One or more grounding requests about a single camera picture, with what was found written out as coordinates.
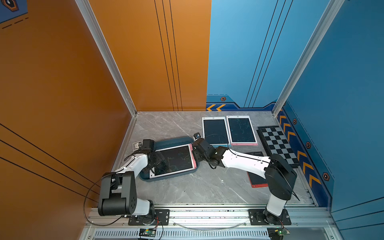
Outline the teal storage box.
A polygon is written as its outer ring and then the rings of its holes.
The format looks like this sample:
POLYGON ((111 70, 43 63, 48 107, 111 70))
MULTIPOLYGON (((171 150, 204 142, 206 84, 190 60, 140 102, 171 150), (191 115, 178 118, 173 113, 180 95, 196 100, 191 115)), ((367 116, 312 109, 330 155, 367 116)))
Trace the teal storage box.
MULTIPOLYGON (((160 149, 177 147, 177 146, 181 146, 181 145, 185 145, 185 144, 192 144, 193 142, 194 142, 194 140, 190 137, 182 137, 182 138, 176 138, 176 139, 165 140, 165 141, 160 141, 160 142, 154 142, 154 144, 153 144, 153 150, 154 151, 153 152, 155 152, 156 150, 160 150, 160 149)), ((141 180, 146 181, 146 182, 154 182, 154 181, 160 181, 160 180, 180 177, 180 176, 184 176, 184 175, 196 172, 198 169, 198 166, 199 166, 199 164, 197 163, 197 168, 195 170, 184 172, 184 173, 179 173, 179 174, 175 174, 175 175, 171 175, 171 176, 155 178, 155 179, 150 179, 149 178, 149 170, 143 169, 140 172, 140 178, 141 178, 141 180)))

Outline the pink writing tablet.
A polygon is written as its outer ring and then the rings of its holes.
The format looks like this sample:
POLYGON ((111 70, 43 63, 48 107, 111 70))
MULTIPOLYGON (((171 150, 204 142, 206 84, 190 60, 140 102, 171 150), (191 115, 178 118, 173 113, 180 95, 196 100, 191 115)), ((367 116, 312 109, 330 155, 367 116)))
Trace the pink writing tablet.
POLYGON ((154 157, 157 162, 149 171, 150 179, 184 173, 197 168, 192 144, 156 150, 154 157))
POLYGON ((250 116, 227 116, 233 146, 258 146, 250 116))

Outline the light blue writing tablet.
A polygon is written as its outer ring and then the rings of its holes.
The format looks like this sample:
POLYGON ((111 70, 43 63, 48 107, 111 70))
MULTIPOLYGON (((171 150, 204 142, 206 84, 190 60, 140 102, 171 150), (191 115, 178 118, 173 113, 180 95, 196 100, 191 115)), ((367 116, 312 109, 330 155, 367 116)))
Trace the light blue writing tablet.
POLYGON ((225 117, 203 117, 203 138, 215 147, 228 147, 230 137, 225 117))

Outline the red writing tablet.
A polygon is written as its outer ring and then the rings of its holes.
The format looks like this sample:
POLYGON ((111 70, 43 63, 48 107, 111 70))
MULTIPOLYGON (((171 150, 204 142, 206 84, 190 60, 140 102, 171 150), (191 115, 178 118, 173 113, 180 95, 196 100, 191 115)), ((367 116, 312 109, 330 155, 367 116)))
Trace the red writing tablet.
MULTIPOLYGON (((247 153, 252 156, 258 156, 258 157, 263 157, 264 154, 263 152, 249 152, 247 153)), ((248 172, 248 177, 251 183, 252 188, 265 188, 268 187, 267 181, 263 179, 262 177, 248 172)))

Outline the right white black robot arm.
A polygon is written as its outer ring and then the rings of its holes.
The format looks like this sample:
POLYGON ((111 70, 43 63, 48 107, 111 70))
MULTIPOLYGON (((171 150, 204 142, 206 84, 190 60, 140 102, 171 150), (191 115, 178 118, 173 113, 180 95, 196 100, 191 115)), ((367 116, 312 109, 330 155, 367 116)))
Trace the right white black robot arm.
POLYGON ((204 138, 192 144, 193 155, 197 162, 206 161, 212 169, 217 167, 233 168, 253 173, 266 180, 270 197, 266 208, 254 219, 262 218, 266 225, 282 225, 287 214, 284 213, 287 201, 297 198, 294 186, 297 173, 280 155, 270 157, 253 156, 239 153, 228 147, 213 147, 204 138))

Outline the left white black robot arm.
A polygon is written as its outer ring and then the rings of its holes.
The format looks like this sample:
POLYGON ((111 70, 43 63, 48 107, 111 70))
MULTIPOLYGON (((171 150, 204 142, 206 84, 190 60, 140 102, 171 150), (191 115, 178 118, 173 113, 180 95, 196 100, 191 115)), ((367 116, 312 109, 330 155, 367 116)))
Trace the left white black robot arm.
POLYGON ((136 178, 164 159, 155 153, 155 141, 143 140, 142 146, 124 159, 124 164, 101 178, 98 203, 100 216, 137 217, 144 225, 155 221, 153 201, 137 197, 136 178))

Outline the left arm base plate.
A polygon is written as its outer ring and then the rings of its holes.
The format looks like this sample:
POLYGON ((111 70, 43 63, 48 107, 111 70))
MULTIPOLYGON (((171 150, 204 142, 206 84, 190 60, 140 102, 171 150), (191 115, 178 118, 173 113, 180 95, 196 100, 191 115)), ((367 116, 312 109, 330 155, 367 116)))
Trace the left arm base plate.
POLYGON ((170 219, 170 210, 169 209, 154 209, 146 216, 131 216, 129 218, 129 226, 148 226, 155 227, 168 226, 170 219))

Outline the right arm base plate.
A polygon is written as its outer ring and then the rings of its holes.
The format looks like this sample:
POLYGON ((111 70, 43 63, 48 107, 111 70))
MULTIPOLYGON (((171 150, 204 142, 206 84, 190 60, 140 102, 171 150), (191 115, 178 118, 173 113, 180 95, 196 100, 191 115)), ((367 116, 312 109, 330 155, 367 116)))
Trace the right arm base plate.
POLYGON ((292 224, 291 218, 286 209, 283 209, 282 214, 278 217, 269 213, 266 209, 250 209, 248 210, 248 214, 252 226, 290 226, 292 224))

